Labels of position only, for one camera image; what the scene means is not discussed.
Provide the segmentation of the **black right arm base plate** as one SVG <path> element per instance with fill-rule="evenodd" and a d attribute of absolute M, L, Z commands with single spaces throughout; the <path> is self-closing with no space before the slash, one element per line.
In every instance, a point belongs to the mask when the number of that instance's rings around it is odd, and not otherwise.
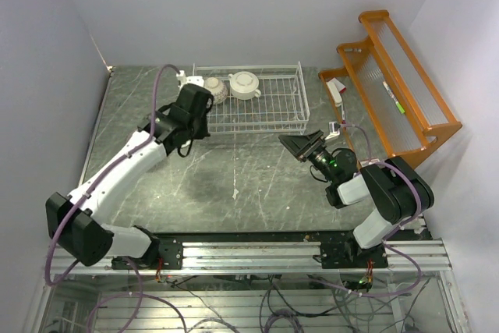
<path fill-rule="evenodd" d="M 313 259 L 323 269 L 360 269 L 387 268 L 388 260 L 384 247 L 377 245 L 370 249 L 361 249 L 353 241 L 329 242 L 320 244 L 320 253 Z"/>

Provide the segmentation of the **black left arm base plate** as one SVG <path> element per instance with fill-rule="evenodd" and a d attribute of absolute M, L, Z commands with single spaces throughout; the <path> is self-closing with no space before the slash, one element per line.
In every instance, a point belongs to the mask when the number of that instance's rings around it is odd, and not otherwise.
<path fill-rule="evenodd" d="M 176 239 L 153 241 L 142 257 L 113 257 L 112 270 L 129 270 L 134 263 L 139 270 L 180 270 L 184 247 Z"/>

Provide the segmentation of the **white wire dish rack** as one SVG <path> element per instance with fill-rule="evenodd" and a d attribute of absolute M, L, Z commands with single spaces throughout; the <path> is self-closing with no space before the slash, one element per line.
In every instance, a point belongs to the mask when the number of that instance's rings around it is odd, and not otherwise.
<path fill-rule="evenodd" d="M 256 75 L 262 95 L 240 100 L 233 93 L 208 114 L 210 133 L 299 133 L 306 130 L 310 109 L 300 63 L 294 65 L 199 66 L 192 74 L 214 77 L 230 87 L 229 76 L 247 71 Z"/>

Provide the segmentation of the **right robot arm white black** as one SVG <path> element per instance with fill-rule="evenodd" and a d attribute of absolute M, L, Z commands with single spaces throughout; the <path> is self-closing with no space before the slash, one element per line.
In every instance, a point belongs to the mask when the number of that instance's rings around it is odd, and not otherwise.
<path fill-rule="evenodd" d="M 327 184 L 328 203 L 337 209 L 370 198 L 374 209 L 350 234 L 343 249 L 345 261 L 363 266 L 371 249 L 390 238 L 404 225 L 434 205 L 429 185 L 401 157 L 358 167 L 353 150 L 340 147 L 330 152 L 322 131 L 308 135 L 280 135 L 279 140 L 300 162 L 310 162 Z"/>

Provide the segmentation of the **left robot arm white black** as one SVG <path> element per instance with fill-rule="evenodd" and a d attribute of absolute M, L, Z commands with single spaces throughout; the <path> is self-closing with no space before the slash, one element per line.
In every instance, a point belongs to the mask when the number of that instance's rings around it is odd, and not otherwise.
<path fill-rule="evenodd" d="M 164 256 L 160 239 L 144 228 L 123 228 L 108 220 L 144 173 L 172 152 L 180 152 L 185 143 L 209 135 L 207 113 L 213 103 L 209 90 L 186 84 L 175 102 L 143 120 L 96 175 L 66 196 L 52 194 L 45 204 L 52 243 L 87 267 L 107 255 L 131 257 L 141 268 L 153 267 Z"/>

